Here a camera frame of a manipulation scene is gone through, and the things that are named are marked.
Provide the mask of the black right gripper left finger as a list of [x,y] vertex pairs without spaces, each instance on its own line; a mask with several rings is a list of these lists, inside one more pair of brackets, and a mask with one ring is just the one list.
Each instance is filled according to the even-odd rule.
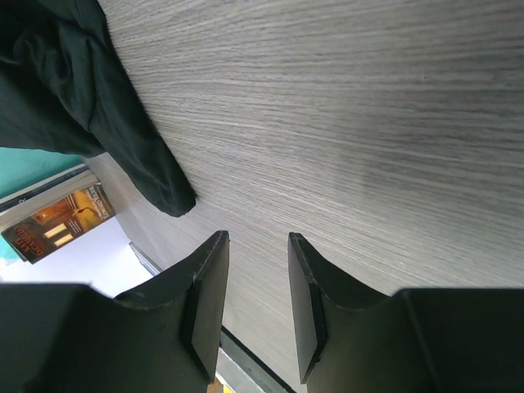
[[4,392],[204,392],[215,379],[229,235],[110,298],[74,283],[1,287]]

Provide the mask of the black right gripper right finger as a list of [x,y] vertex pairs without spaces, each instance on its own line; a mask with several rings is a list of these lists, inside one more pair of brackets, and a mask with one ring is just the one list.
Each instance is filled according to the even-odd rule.
[[522,290],[404,288],[388,296],[299,233],[288,238],[288,270],[308,391],[522,391]]

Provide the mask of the orange brown cover book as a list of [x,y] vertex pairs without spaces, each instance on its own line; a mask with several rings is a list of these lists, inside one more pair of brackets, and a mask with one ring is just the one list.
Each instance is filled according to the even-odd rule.
[[3,216],[1,236],[24,262],[36,264],[114,215],[102,185],[94,183],[27,214]]

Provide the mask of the black t shirt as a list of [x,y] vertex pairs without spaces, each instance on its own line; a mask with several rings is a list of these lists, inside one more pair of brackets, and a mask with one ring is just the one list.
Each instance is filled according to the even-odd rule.
[[158,210],[197,195],[122,65],[96,1],[1,4],[1,144],[110,155]]

